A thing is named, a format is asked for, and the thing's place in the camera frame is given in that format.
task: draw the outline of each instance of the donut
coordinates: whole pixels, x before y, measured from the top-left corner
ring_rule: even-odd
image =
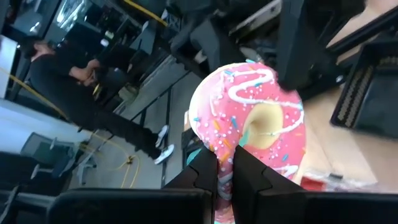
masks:
[[[218,159],[215,220],[233,223],[231,188],[235,147],[291,179],[305,153],[303,105],[297,92],[285,92],[276,72],[261,63],[234,63],[208,75],[195,90],[189,121]]]

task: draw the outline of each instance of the person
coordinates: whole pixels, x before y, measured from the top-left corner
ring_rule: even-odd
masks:
[[[24,37],[19,50],[31,61],[29,75],[32,87],[63,111],[70,121],[90,131],[105,129],[124,138],[145,152],[155,164],[160,164],[173,153],[173,144],[164,150],[159,149],[168,126],[156,134],[96,104],[88,86],[95,80],[94,69],[101,66],[99,61],[90,60],[86,67],[77,67],[37,36]]]

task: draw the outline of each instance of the sprinkle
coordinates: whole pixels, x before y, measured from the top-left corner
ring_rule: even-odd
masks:
[[[282,162],[285,162],[288,157],[289,157],[288,154],[284,155],[284,157],[282,158]]]
[[[216,120],[213,120],[213,124],[216,130],[220,130],[220,126],[218,125],[218,122]]]
[[[228,147],[228,148],[230,148],[230,149],[232,148],[232,146],[229,144],[229,142],[228,142],[227,139],[224,139],[223,142],[224,142],[224,144],[226,145],[226,147]]]
[[[236,120],[235,120],[235,118],[234,117],[232,117],[231,118],[231,122],[232,122],[232,125],[234,126],[234,128],[238,128],[238,124],[236,123]]]
[[[225,70],[224,72],[225,72],[225,74],[227,74],[227,75],[233,75],[233,74],[234,74],[233,72],[231,72],[231,71],[229,71],[229,70]]]
[[[223,157],[220,159],[221,162],[224,162],[229,157],[229,153],[227,152]]]

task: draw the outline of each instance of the yellow hose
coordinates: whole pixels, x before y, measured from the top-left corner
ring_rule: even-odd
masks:
[[[35,95],[37,98],[39,98],[40,100],[42,100],[45,104],[47,104],[49,107],[53,108],[55,111],[57,111],[61,116],[63,116],[64,118],[68,119],[67,116],[65,115],[65,113],[59,109],[58,107],[56,107],[53,103],[51,103],[48,99],[46,99],[46,97],[42,96],[40,93],[38,93],[37,91],[35,91],[34,89],[32,89],[29,85],[26,85],[24,82],[22,82],[21,80],[19,80],[17,77],[15,77],[14,75],[11,75],[10,73],[8,73],[7,71],[5,71],[5,69],[0,67],[0,73],[9,76],[10,79],[12,79],[14,82],[16,82],[18,85],[22,86],[23,88],[25,88],[27,91],[31,92],[33,95]],[[126,161],[123,162],[119,167],[115,168],[115,169],[109,169],[109,170],[119,170],[122,169],[124,165],[127,165],[126,168],[126,173],[124,174],[124,178],[123,178],[123,182],[120,186],[120,188],[123,188],[126,180],[127,180],[127,175],[129,173],[130,167],[132,166],[132,162],[133,159],[136,158],[138,161],[138,166],[136,169],[136,173],[134,174],[134,177],[132,178],[131,184],[129,186],[129,188],[131,189],[132,186],[134,185],[135,181],[136,181],[136,177],[138,176],[138,172],[139,172],[139,168],[140,168],[140,160],[139,157],[137,156],[130,156],[127,152],[127,149],[122,147],[121,145],[119,145],[118,143],[110,140],[110,139],[106,139],[102,136],[99,136],[97,134],[95,134],[92,131],[88,131],[89,133],[91,133],[92,136],[102,140],[103,142],[107,142],[112,144],[113,146],[115,146],[117,149],[122,150],[122,152],[124,153],[124,155],[126,156]],[[92,149],[91,147],[89,147],[88,145],[84,145],[82,144],[82,146],[84,147],[84,149],[80,149],[82,151],[84,151],[85,149],[89,149],[91,151],[95,151],[95,149]]]
[[[150,12],[146,8],[138,5],[137,3],[134,3],[131,0],[124,0],[124,2],[129,4],[132,7],[135,7],[136,9],[140,10],[141,12],[147,14],[148,16],[152,17],[153,19],[157,20],[159,23],[163,24],[164,26],[167,26],[167,23],[162,18],[160,18],[159,16],[156,16],[153,12]]]

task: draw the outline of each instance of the gray floor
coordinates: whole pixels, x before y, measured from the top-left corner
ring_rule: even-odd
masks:
[[[122,113],[125,118],[131,119],[135,114],[140,112],[153,99],[157,98],[172,83],[181,78],[186,71],[181,64],[174,63],[174,59],[169,57],[162,64],[158,72],[155,72],[146,81],[143,88],[134,103]],[[175,151],[168,160],[166,168],[166,183],[172,180],[182,170],[182,151],[181,151],[181,133],[183,129],[183,115],[188,110],[190,99],[199,85],[200,79],[193,73],[189,73],[181,79],[172,89],[171,109],[170,109],[170,132],[169,143],[175,144]],[[167,94],[159,98],[151,107],[148,108],[145,120],[145,127],[158,131],[166,120]],[[108,137],[109,133],[100,132],[101,136]],[[96,169],[88,170],[86,173],[85,187],[107,187],[107,188],[129,188],[136,170],[138,169],[136,180],[133,188],[137,189],[159,189],[161,186],[162,166],[156,166],[141,151],[134,152],[134,146],[126,143],[120,138],[112,138],[112,140],[121,145],[128,151],[131,156],[137,156],[139,163],[134,158],[132,166],[127,173],[125,184],[122,186],[123,178],[127,170],[127,165],[115,170],[123,162],[126,161],[125,153],[122,149],[111,143],[105,144],[101,148],[101,152],[97,153],[95,158],[98,163]],[[98,139],[93,139],[90,146],[95,148],[101,144]],[[70,188],[79,187],[77,178],[72,179]]]

